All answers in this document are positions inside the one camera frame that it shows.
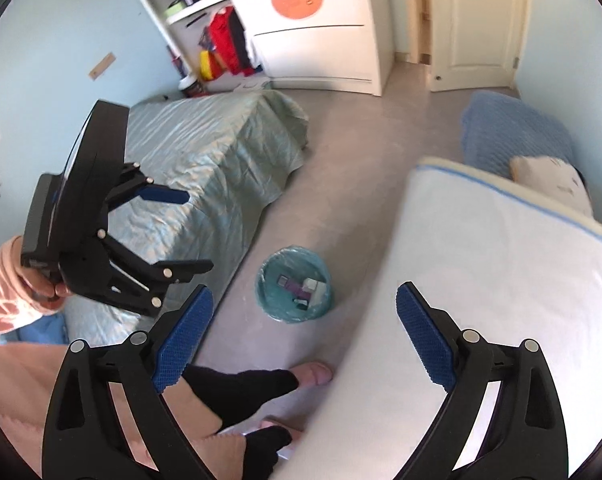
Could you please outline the person's left hand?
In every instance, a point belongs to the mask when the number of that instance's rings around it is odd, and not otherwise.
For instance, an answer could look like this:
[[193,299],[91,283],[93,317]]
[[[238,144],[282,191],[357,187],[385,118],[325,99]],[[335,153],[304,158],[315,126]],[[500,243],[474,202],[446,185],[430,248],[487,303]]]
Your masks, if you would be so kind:
[[42,272],[28,268],[21,262],[22,237],[17,236],[12,248],[12,260],[15,271],[21,281],[29,289],[31,296],[38,301],[64,302],[72,296],[72,292],[64,282],[54,284]]

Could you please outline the person's pink sleeved left forearm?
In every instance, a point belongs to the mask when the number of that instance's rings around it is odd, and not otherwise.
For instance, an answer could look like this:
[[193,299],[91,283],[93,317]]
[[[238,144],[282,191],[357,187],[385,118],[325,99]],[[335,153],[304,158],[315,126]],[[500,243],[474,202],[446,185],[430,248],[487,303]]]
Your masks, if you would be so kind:
[[35,292],[29,280],[19,271],[17,254],[20,236],[14,236],[0,247],[0,336],[55,313],[62,300],[44,299]]

